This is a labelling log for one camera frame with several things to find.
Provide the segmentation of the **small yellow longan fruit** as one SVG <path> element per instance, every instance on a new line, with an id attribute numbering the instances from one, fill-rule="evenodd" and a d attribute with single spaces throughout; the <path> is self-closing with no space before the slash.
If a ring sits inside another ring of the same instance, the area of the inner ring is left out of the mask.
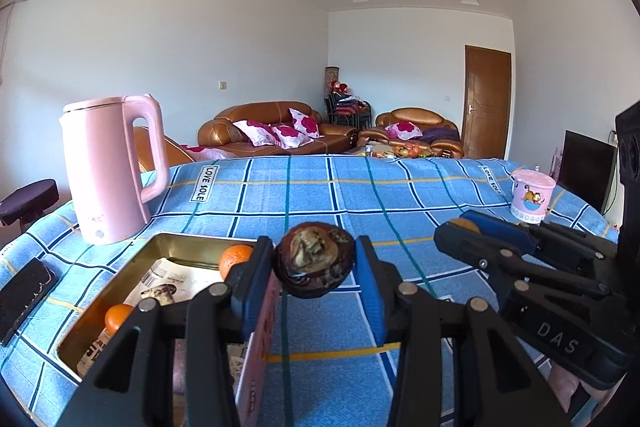
<path id="1" fill-rule="evenodd" d="M 448 223 L 450 225 L 454 225 L 455 227 L 458 227 L 458 228 L 463 229 L 465 231 L 469 231 L 469 232 L 480 234 L 480 228 L 478 227 L 478 225 L 476 223 L 474 223 L 473 221 L 469 220 L 469 219 L 466 219 L 466 218 L 454 218 L 454 219 L 450 219 L 448 221 Z"/>

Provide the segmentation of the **large orange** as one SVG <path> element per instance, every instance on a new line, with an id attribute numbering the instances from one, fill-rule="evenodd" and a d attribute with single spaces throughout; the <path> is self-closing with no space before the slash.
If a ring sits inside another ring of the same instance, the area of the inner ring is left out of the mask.
<path id="1" fill-rule="evenodd" d="M 225 249 L 219 258 L 218 270 L 225 281 L 235 265 L 247 262 L 252 255 L 253 247 L 245 244 L 232 245 Z"/>

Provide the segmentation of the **dark dried mangosteen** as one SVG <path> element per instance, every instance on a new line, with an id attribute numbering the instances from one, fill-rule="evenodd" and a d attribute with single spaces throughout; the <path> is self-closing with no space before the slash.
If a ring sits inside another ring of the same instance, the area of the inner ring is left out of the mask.
<path id="1" fill-rule="evenodd" d="M 299 299 L 320 298 L 341 286 L 355 264 L 355 239 L 337 225 L 303 222 L 271 255 L 282 289 Z"/>

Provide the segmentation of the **pink cartoon cup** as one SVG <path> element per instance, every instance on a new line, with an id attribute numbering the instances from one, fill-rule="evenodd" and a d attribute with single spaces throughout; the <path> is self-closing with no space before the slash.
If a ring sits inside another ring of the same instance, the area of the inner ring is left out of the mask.
<path id="1" fill-rule="evenodd" d="M 512 216 L 528 225 L 539 225 L 546 217 L 555 187 L 556 182 L 548 174 L 516 169 L 512 173 Z"/>

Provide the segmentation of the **small tangerine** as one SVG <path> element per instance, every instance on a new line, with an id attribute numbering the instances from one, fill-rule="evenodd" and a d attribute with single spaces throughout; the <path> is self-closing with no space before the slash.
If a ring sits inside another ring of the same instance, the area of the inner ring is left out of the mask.
<path id="1" fill-rule="evenodd" d="M 104 315 L 104 326 L 107 334 L 113 337 L 119 327 L 126 322 L 132 311 L 134 311 L 134 307 L 126 305 L 126 303 L 119 303 L 109 307 Z"/>

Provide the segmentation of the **black television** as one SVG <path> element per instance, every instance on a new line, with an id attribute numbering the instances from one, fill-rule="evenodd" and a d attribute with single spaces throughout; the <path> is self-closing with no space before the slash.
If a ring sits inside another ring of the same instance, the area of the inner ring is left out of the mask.
<path id="1" fill-rule="evenodd" d="M 608 205 L 616 160 L 613 145 L 566 130 L 558 184 L 603 212 Z"/>

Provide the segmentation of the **printed paper sheet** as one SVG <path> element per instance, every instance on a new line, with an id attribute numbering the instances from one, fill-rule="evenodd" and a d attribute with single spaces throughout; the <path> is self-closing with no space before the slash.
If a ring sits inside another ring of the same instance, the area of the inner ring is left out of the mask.
<path id="1" fill-rule="evenodd" d="M 118 330 L 113 337 L 107 334 L 104 315 L 109 307 L 126 303 L 133 306 L 134 311 L 148 312 L 183 303 L 206 286 L 221 281 L 217 261 L 190 261 L 179 258 L 155 260 L 149 269 L 130 282 L 127 282 L 122 274 L 118 274 L 113 281 L 114 285 L 103 291 L 100 298 L 82 316 L 84 321 L 79 323 L 81 329 L 78 329 L 78 332 L 87 333 L 88 336 L 81 343 L 84 353 L 76 364 L 78 376 L 84 378 L 89 373 L 89 369 L 93 367 L 107 343 L 119 332 Z"/>

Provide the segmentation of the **black smartphone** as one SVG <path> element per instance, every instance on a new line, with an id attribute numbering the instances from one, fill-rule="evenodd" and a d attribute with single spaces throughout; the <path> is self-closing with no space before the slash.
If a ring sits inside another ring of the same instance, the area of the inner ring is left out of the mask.
<path id="1" fill-rule="evenodd" d="M 56 283 L 55 273 L 39 259 L 32 259 L 18 271 L 0 293 L 0 338 L 6 347 L 29 313 Z"/>

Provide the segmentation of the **brown wooden door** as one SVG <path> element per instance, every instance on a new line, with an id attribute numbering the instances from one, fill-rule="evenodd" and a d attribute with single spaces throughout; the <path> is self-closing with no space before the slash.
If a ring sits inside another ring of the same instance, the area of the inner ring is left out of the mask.
<path id="1" fill-rule="evenodd" d="M 512 56 L 479 46 L 465 47 L 462 139 L 466 157 L 503 158 L 508 142 Z"/>

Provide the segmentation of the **purple cushioned stool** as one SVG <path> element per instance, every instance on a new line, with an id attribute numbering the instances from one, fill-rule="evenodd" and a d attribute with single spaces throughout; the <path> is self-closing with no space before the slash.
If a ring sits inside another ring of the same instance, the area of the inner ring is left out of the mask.
<path id="1" fill-rule="evenodd" d="M 39 180 L 17 188 L 1 201 L 1 225 L 8 227 L 14 222 L 22 227 L 29 225 L 42 217 L 59 198 L 58 184 L 53 179 Z"/>

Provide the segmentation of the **stacked dark chairs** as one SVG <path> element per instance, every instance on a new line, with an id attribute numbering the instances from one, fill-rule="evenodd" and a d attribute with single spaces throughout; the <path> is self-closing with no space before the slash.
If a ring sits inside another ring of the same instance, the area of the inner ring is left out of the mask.
<path id="1" fill-rule="evenodd" d="M 367 129 L 372 124 L 371 105 L 350 93 L 346 83 L 333 80 L 326 95 L 326 113 L 331 124 Z"/>

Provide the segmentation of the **pink electric kettle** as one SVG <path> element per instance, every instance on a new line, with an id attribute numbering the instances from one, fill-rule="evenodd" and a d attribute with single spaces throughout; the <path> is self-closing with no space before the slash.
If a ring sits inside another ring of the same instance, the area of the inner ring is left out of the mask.
<path id="1" fill-rule="evenodd" d="M 155 179 L 141 182 L 134 122 L 149 126 Z M 149 95 L 111 96 L 67 104 L 60 117 L 68 187 L 82 238 L 114 244 L 150 221 L 148 202 L 165 191 L 168 157 L 160 104 Z"/>

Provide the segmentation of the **pink flowered pillow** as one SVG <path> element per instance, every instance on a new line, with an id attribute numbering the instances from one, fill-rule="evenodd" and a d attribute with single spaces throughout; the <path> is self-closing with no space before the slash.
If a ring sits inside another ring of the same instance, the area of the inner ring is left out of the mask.
<path id="1" fill-rule="evenodd" d="M 293 127 L 300 133 L 308 136 L 310 139 L 318 139 L 320 129 L 318 120 L 314 116 L 302 113 L 293 107 L 290 108 Z"/>

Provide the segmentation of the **brown leather sofa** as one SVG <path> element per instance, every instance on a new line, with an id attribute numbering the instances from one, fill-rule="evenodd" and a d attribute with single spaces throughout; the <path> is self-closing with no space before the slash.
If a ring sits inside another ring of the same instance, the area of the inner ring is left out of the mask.
<path id="1" fill-rule="evenodd" d="M 318 120 L 318 139 L 310 139 L 293 127 L 291 107 Z M 198 130 L 198 144 L 236 157 L 338 154 L 355 145 L 357 134 L 353 127 L 327 124 L 302 102 L 256 102 L 229 107 L 207 121 Z"/>

